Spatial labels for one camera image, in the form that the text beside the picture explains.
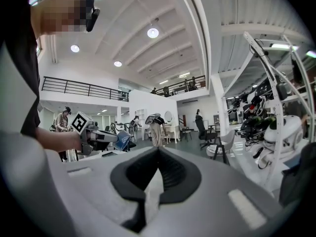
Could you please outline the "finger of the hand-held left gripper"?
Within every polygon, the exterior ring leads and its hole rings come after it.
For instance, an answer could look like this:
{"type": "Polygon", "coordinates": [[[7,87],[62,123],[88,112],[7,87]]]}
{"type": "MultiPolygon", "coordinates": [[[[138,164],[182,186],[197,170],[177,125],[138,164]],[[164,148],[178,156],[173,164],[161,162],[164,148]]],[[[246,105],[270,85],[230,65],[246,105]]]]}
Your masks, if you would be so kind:
{"type": "Polygon", "coordinates": [[[98,130],[97,131],[97,141],[100,142],[105,142],[105,143],[115,143],[119,140],[118,136],[116,134],[103,131],[103,130],[98,130]]]}

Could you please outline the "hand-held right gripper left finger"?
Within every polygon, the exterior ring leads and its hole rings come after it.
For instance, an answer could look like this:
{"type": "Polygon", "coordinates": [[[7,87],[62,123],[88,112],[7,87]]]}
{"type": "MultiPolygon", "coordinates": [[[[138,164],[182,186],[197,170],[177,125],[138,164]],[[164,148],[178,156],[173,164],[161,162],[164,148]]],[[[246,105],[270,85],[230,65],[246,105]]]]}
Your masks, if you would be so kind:
{"type": "Polygon", "coordinates": [[[145,150],[142,148],[129,153],[103,152],[70,163],[61,163],[55,153],[48,153],[48,162],[59,174],[58,184],[66,180],[66,187],[73,188],[75,193],[81,195],[101,215],[133,233],[140,233],[158,213],[161,173],[151,167],[153,175],[141,174],[141,177],[149,178],[143,190],[143,202],[123,198],[112,185],[111,175],[118,164],[145,150]]]}

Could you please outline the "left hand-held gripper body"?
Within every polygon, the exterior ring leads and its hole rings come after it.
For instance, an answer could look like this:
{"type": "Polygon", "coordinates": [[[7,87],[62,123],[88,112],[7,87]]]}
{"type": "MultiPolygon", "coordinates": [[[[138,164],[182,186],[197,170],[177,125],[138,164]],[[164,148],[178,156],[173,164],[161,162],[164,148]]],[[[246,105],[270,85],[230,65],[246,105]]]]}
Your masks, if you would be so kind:
{"type": "Polygon", "coordinates": [[[99,130],[96,122],[83,112],[77,112],[71,127],[80,137],[81,155],[89,156],[92,151],[106,150],[109,142],[104,140],[105,131],[99,130]]]}

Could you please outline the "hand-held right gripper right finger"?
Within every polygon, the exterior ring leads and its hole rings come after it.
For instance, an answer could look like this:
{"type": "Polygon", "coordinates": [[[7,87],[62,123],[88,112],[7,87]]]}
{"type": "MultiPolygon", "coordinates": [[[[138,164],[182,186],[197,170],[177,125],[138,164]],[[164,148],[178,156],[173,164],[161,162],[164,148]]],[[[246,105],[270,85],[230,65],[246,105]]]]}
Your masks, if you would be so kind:
{"type": "Polygon", "coordinates": [[[159,237],[239,237],[269,222],[282,207],[262,187],[234,168],[169,149],[201,173],[198,189],[183,203],[162,205],[159,237]]]}

